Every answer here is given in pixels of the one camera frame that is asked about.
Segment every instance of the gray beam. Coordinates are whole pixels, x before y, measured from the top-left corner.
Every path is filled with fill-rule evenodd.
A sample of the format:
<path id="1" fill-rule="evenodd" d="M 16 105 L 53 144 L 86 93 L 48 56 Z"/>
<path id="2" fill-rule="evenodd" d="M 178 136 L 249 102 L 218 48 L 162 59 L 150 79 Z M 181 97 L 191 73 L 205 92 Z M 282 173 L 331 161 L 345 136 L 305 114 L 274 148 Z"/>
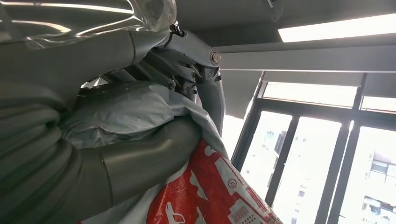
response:
<path id="1" fill-rule="evenodd" d="M 363 95 L 370 97 L 396 98 L 396 74 L 369 73 Z"/>
<path id="2" fill-rule="evenodd" d="M 348 38 L 338 38 L 329 40 L 305 41 L 305 42 L 276 42 L 243 44 L 238 43 L 233 46 L 217 46 L 215 49 L 221 53 L 236 52 L 262 52 L 280 50 L 307 50 L 323 48 L 346 48 L 346 47 L 366 47 L 378 45 L 396 45 L 396 34 L 382 34 L 371 36 L 358 36 Z"/>
<path id="3" fill-rule="evenodd" d="M 222 70 L 396 72 L 396 45 L 222 54 Z"/>

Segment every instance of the red graphic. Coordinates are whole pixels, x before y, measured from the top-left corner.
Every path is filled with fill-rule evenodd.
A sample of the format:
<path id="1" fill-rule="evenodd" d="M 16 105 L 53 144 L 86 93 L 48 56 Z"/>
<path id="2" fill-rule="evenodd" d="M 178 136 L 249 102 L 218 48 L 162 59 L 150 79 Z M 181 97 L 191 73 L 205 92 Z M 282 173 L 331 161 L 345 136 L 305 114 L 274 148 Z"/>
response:
<path id="1" fill-rule="evenodd" d="M 230 180 L 228 181 L 228 186 L 229 186 L 230 188 L 235 188 L 236 185 L 237 185 L 237 183 L 236 183 L 236 180 L 235 180 L 235 179 L 230 179 Z"/>
<path id="2" fill-rule="evenodd" d="M 280 224 L 228 160 L 200 141 L 187 169 L 155 197 L 147 224 Z"/>

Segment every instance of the plastic bag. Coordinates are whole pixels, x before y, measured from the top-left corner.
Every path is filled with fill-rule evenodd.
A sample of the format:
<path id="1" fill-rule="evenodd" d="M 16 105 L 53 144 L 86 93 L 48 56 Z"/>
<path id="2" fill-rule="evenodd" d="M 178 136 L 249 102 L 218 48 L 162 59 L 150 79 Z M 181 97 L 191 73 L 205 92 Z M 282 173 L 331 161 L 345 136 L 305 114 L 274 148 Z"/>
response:
<path id="1" fill-rule="evenodd" d="M 76 43 L 119 29 L 159 31 L 176 21 L 175 0 L 0 1 L 0 42 L 32 49 Z"/>
<path id="2" fill-rule="evenodd" d="M 152 201 L 147 224 L 280 224 L 229 160 L 202 140 Z"/>

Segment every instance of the gray flexible duct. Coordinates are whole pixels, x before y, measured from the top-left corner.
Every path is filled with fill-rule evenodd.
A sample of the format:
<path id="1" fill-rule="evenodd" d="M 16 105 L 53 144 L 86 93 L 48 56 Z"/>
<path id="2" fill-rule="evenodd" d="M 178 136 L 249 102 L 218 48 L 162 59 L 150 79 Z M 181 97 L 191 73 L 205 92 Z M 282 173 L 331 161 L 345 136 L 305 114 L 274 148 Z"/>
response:
<path id="1" fill-rule="evenodd" d="M 164 181 L 201 136 L 190 118 L 151 139 L 76 150 L 45 105 L 0 110 L 0 223 L 75 224 Z"/>
<path id="2" fill-rule="evenodd" d="M 164 125 L 147 141 L 84 150 L 61 139 L 57 126 L 82 83 L 136 62 L 167 34 L 120 30 L 50 49 L 0 46 L 1 224 L 75 224 L 187 162 L 201 136 L 189 118 Z"/>

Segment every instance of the glass pane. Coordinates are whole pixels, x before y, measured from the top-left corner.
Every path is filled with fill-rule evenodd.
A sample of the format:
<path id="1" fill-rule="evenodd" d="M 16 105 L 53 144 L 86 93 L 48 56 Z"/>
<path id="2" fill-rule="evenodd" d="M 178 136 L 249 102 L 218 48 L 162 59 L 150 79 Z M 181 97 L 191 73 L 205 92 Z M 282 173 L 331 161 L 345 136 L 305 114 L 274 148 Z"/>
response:
<path id="1" fill-rule="evenodd" d="M 356 90 L 357 87 L 353 86 L 270 82 L 265 89 L 264 98 L 352 107 Z"/>
<path id="2" fill-rule="evenodd" d="M 396 98 L 363 97 L 362 110 L 396 112 Z"/>
<path id="3" fill-rule="evenodd" d="M 395 144 L 396 132 L 361 127 L 340 212 L 346 223 L 396 223 Z"/>
<path id="4" fill-rule="evenodd" d="M 228 157 L 230 159 L 234 154 L 234 150 L 236 144 L 238 143 L 238 138 L 244 123 L 244 119 L 236 118 L 230 115 L 224 116 L 221 139 L 223 140 L 224 147 L 226 148 Z"/>
<path id="5" fill-rule="evenodd" d="M 267 194 L 291 118 L 290 115 L 261 112 L 240 173 L 262 199 Z"/>
<path id="6" fill-rule="evenodd" d="M 301 117 L 274 201 L 284 224 L 313 224 L 340 123 Z"/>

